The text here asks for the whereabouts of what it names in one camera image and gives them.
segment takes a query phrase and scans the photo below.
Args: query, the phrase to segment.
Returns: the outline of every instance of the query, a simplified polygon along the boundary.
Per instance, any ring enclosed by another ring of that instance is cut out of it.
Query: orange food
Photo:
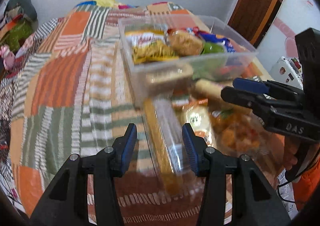
[[[260,141],[255,139],[255,140],[252,140],[252,147],[254,149],[258,149],[260,147]]]
[[[235,133],[232,129],[225,129],[222,132],[222,144],[226,147],[234,149],[236,147]]]
[[[252,148],[251,140],[245,138],[242,141],[236,142],[236,150],[238,153],[246,153]]]

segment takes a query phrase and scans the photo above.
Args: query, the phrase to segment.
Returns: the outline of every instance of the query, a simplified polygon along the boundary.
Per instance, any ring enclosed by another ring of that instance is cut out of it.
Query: orange sleeve
[[[305,172],[299,182],[292,183],[294,200],[297,210],[300,211],[309,200],[320,180],[320,162],[309,171]]]

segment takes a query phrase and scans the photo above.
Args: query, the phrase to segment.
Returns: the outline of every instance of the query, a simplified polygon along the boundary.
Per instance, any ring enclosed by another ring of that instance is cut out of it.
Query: black cable
[[[290,201],[290,200],[286,200],[286,199],[282,198],[281,195],[280,195],[280,187],[285,186],[285,185],[293,182],[295,179],[299,178],[303,173],[305,173],[306,171],[309,171],[310,169],[312,169],[312,168],[317,164],[317,162],[316,162],[316,163],[314,163],[314,162],[315,162],[315,160],[316,160],[316,158],[318,157],[319,154],[320,154],[320,148],[318,149],[317,153],[315,154],[315,156],[313,157],[313,159],[311,160],[311,162],[309,163],[309,165],[308,165],[301,173],[297,174],[297,175],[295,176],[295,178],[293,178],[292,180],[290,180],[290,181],[288,181],[288,182],[285,182],[285,183],[280,184],[280,185],[277,186],[277,192],[278,192],[279,198],[280,198],[282,201],[285,201],[285,202],[288,202],[288,203],[294,203],[294,204],[295,204],[296,202],[304,204],[304,202],[300,202],[300,201],[295,201],[295,202],[294,202],[294,201]]]
[[[16,203],[20,204],[21,206],[23,206],[22,203],[20,203],[19,201],[17,201],[16,198],[13,196],[13,194],[12,194],[12,192],[11,192],[10,185],[9,185],[7,179],[4,177],[3,173],[1,172],[1,170],[0,170],[0,175],[2,176],[2,178],[4,179],[5,183],[7,184],[8,188],[9,188],[9,189],[7,189],[7,187],[0,181],[0,183],[2,184],[2,186],[6,189],[6,191],[7,191],[7,192],[9,193],[9,195],[10,195],[10,196],[7,196],[7,197],[11,198],[11,199],[13,200],[13,202],[16,202]]]

